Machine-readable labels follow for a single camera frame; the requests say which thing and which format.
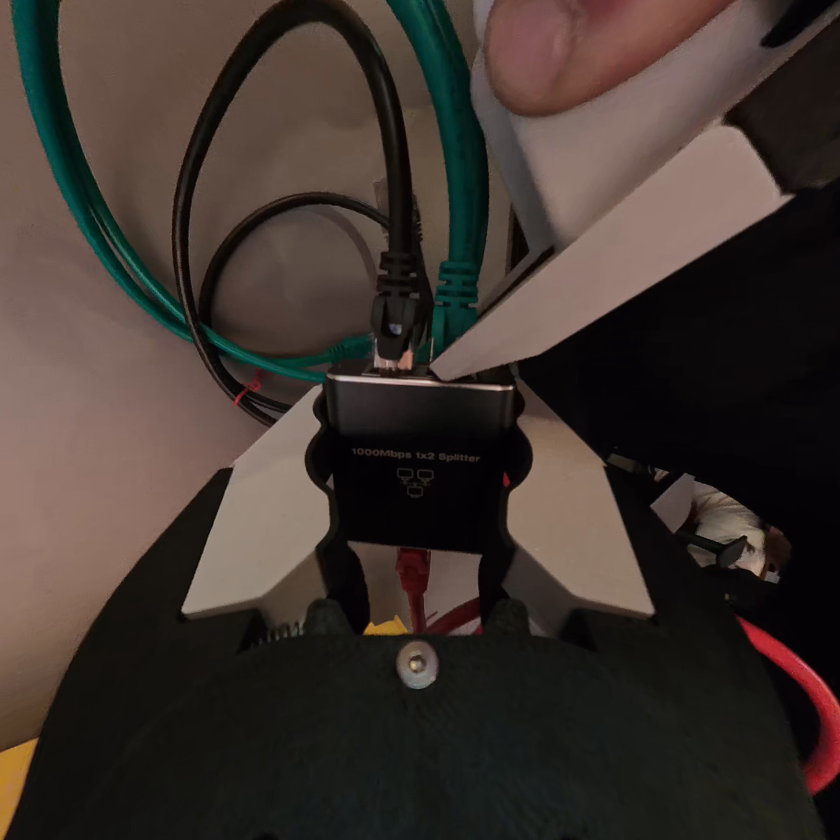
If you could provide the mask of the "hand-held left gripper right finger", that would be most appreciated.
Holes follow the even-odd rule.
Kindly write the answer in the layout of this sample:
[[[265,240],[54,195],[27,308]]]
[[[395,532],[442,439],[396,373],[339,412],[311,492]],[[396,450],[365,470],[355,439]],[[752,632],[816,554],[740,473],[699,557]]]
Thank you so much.
[[[538,634],[577,610],[640,620],[656,613],[598,455],[528,387],[504,451],[509,485],[479,562],[482,617],[503,596]]]

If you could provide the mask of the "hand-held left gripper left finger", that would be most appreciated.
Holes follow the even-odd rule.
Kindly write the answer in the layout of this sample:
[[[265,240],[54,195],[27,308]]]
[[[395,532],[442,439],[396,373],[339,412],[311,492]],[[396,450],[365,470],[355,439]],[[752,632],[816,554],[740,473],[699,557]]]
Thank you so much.
[[[268,627],[341,606],[360,634],[371,619],[361,562],[329,486],[330,439],[320,386],[234,463],[182,605],[189,619],[257,610]]]

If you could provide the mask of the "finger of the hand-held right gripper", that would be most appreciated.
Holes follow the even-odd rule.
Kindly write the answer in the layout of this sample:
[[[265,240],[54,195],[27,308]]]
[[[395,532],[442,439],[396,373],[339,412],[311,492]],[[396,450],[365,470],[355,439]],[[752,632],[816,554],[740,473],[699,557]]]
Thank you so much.
[[[703,132],[443,352],[453,381],[539,355],[792,199],[739,130]]]

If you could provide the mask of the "black ethernet splitter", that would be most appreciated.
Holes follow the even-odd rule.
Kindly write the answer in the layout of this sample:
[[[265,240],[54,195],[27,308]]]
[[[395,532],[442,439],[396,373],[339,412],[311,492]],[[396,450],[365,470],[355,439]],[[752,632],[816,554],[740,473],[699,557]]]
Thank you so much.
[[[327,372],[323,394],[349,541],[487,551],[523,408],[508,369],[442,381],[425,365],[386,375],[348,360]]]

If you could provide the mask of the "person's right hand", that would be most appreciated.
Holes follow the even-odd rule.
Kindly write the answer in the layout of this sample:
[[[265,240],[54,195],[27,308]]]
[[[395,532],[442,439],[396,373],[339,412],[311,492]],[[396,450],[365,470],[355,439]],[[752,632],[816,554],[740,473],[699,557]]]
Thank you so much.
[[[490,87],[509,111],[571,110],[653,65],[731,1],[496,1],[482,40]]]

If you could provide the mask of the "yellow plastic bin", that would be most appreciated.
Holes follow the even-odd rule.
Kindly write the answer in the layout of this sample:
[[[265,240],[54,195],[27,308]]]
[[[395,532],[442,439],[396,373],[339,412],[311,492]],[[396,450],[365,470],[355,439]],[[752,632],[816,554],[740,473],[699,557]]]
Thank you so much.
[[[1,838],[4,839],[20,803],[38,745],[32,738],[1,752]]]

